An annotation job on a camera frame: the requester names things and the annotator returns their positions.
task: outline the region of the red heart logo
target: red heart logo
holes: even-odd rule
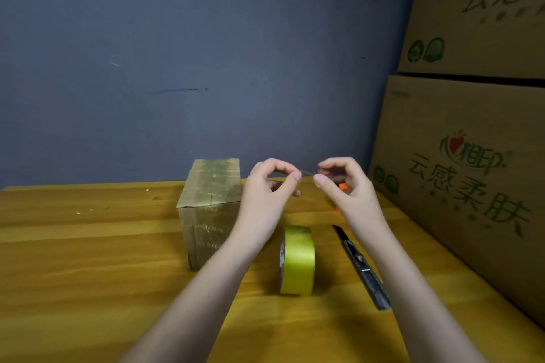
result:
[[[450,152],[454,155],[456,151],[462,146],[464,143],[464,137],[459,136],[458,138],[451,138],[448,147],[450,148]]]

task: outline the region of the hand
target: hand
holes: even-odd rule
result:
[[[391,231],[378,204],[373,183],[354,158],[329,158],[318,164],[314,182],[337,205],[354,232],[361,231],[361,243],[368,246],[390,236]],[[335,183],[345,182],[350,194]]]
[[[284,182],[267,180],[273,172],[288,176]],[[302,176],[292,164],[278,159],[258,162],[244,185],[239,215],[231,235],[242,237],[262,249],[273,234],[288,198],[301,195],[297,186]]]

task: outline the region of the taped cardboard box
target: taped cardboard box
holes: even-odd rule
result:
[[[414,0],[399,72],[545,78],[545,0]]]
[[[545,89],[390,77],[370,178],[545,326]]]
[[[177,204],[191,270],[200,269],[225,242],[241,196],[238,159],[194,161]]]

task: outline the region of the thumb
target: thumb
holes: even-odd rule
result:
[[[325,195],[331,198],[331,201],[333,201],[337,207],[342,203],[342,199],[346,197],[346,194],[344,194],[344,192],[342,192],[335,183],[325,175],[316,174],[314,176],[314,183]]]
[[[284,183],[276,190],[275,194],[280,194],[286,201],[290,198],[291,194],[295,192],[299,181],[301,181],[301,171],[294,171],[286,177]]]

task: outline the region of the packing tape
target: packing tape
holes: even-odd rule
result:
[[[314,260],[310,228],[285,227],[280,245],[280,293],[310,294],[314,284]]]

